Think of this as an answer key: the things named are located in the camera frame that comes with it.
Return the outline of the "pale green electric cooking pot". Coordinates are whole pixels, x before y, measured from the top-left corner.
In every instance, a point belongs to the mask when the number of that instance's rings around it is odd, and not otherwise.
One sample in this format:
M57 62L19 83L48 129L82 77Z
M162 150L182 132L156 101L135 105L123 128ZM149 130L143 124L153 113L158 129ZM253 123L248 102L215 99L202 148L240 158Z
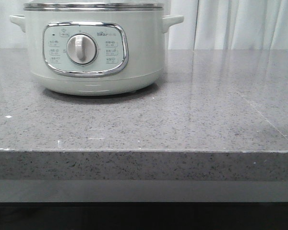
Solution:
M26 34L30 70L54 92L133 92L163 73L164 35L182 15L151 11L25 11L10 21Z

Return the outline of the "glass pot lid steel rim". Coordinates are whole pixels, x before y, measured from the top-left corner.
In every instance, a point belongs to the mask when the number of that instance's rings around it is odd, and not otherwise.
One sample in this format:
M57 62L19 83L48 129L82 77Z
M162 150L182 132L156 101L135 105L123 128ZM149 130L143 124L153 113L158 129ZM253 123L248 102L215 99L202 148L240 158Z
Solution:
M163 3L132 0L33 0L24 4L25 11L151 11L162 10Z

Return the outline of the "white curtain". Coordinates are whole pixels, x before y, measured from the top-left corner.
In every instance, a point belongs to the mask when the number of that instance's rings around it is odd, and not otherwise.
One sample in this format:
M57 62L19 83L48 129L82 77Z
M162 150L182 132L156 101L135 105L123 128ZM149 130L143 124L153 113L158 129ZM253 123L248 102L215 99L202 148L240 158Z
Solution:
M0 48L28 48L10 21L24 4L0 0ZM164 0L165 15L182 15L169 27L165 49L288 49L288 0Z

